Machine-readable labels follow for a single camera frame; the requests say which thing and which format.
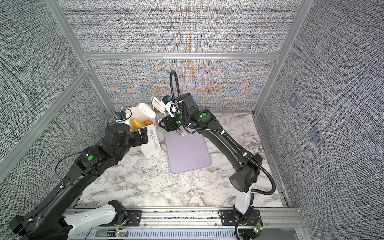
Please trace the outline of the striped croissant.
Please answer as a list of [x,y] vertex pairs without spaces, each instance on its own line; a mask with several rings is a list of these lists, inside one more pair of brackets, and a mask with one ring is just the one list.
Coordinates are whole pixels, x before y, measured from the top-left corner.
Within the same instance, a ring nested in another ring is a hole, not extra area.
[[139,130],[143,127],[145,127],[141,122],[139,122],[136,119],[132,119],[133,126],[135,127],[136,130]]

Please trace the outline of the white paper bag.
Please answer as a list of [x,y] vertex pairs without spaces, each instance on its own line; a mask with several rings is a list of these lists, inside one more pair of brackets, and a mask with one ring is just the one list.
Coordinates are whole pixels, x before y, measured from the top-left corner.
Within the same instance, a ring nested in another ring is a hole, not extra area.
[[157,117],[155,112],[146,103],[139,103],[136,107],[122,109],[126,114],[127,120],[123,120],[124,124],[131,127],[132,132],[146,133],[148,139],[146,144],[140,146],[145,158],[152,157],[161,152],[161,146],[157,135]]

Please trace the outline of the steel tongs white tips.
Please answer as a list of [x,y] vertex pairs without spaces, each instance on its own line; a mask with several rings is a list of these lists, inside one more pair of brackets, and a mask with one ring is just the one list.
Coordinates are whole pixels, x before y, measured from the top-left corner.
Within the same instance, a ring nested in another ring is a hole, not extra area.
[[[151,107],[149,105],[147,105],[146,103],[139,103],[139,111],[146,115],[147,117],[149,117],[150,119],[156,119],[156,120],[161,120],[160,117],[157,116],[157,114],[151,109]],[[180,129],[176,129],[175,132],[178,134],[178,135],[181,135],[183,137],[186,137],[186,133],[183,133]]]

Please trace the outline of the sugared ring donut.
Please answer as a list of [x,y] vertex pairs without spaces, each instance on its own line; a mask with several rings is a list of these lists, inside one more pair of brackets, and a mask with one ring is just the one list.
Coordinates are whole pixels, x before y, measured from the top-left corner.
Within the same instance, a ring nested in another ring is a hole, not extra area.
[[153,124],[153,121],[146,120],[146,121],[142,122],[142,124],[143,124],[144,126],[150,126],[150,125]]

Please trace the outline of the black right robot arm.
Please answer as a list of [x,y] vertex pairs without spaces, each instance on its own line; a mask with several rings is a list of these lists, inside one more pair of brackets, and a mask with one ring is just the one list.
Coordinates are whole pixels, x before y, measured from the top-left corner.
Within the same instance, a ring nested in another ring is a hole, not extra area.
[[216,116],[207,109],[200,110],[191,94],[180,97],[166,95],[160,100],[160,111],[165,115],[160,127],[166,132],[174,132],[183,127],[189,134],[198,133],[210,140],[230,161],[235,173],[230,182],[236,189],[234,209],[238,215],[248,215],[252,210],[254,193],[269,195],[271,192],[258,190],[255,183],[260,173],[270,174],[262,167],[260,154],[252,154],[242,147],[220,124]]

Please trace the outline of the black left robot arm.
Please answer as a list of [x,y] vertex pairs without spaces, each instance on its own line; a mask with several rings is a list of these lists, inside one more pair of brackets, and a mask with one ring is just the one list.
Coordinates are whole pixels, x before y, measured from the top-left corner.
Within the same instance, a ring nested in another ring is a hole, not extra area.
[[23,240],[67,240],[100,225],[126,225],[130,218],[118,200],[83,214],[64,213],[80,193],[108,168],[116,166],[130,148],[148,141],[146,128],[132,132],[124,123],[107,125],[104,137],[76,153],[73,165],[60,183],[28,214],[15,216],[9,222],[10,229]]

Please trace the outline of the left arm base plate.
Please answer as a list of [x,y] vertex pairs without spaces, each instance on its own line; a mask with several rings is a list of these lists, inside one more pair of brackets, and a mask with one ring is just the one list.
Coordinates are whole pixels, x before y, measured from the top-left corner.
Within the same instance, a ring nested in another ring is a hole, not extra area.
[[113,226],[118,227],[138,227],[142,218],[141,210],[125,210],[116,214],[112,221]]

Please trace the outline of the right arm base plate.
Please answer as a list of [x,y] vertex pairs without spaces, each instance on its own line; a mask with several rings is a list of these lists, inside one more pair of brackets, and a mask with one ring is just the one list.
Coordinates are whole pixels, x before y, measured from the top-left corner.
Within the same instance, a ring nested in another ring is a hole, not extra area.
[[[239,211],[221,209],[218,211],[223,226],[235,226],[243,216]],[[252,210],[240,223],[241,226],[263,226],[263,221],[259,210]]]

